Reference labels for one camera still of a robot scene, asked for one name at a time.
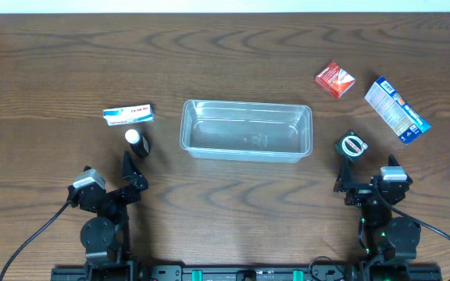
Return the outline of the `green Zam-Buk box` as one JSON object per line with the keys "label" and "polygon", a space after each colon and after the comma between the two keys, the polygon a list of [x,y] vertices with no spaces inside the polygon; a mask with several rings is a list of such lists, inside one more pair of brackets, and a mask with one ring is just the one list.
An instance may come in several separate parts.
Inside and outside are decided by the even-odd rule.
{"label": "green Zam-Buk box", "polygon": [[336,152],[350,162],[358,161],[368,148],[369,145],[353,130],[348,131],[334,145]]}

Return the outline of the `blue Kool Fever box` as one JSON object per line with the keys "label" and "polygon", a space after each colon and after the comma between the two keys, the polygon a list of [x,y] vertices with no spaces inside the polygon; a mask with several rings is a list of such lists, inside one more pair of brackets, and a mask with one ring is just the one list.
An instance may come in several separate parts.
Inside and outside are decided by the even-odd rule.
{"label": "blue Kool Fever box", "polygon": [[365,100],[405,145],[412,143],[431,128],[384,76],[373,83]]}

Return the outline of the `red small box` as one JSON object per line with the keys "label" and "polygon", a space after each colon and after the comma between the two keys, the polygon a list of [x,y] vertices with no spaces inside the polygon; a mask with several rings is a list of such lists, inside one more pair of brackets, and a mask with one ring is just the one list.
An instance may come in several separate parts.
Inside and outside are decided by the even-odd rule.
{"label": "red small box", "polygon": [[355,84],[356,79],[335,61],[331,61],[315,76],[315,81],[338,100]]}

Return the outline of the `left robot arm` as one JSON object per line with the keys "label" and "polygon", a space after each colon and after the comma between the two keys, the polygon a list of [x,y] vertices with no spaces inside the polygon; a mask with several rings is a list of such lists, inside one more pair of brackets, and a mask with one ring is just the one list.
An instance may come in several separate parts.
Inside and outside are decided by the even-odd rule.
{"label": "left robot arm", "polygon": [[103,176],[87,166],[68,187],[70,205],[95,214],[82,227],[80,242],[87,262],[98,268],[120,264],[131,256],[127,206],[141,200],[148,181],[128,151],[123,154],[121,178],[127,185],[108,192]]}

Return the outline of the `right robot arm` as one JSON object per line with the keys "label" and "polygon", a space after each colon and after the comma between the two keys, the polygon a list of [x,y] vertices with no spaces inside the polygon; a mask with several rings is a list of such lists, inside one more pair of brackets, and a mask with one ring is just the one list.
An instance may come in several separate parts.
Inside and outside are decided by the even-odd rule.
{"label": "right robot arm", "polygon": [[380,174],[368,183],[352,180],[351,162],[341,160],[334,191],[345,194],[345,204],[361,209],[358,237],[368,257],[365,266],[383,266],[387,263],[406,263],[416,258],[421,227],[412,219],[394,217],[391,208],[405,199],[413,180],[398,164],[393,155]]}

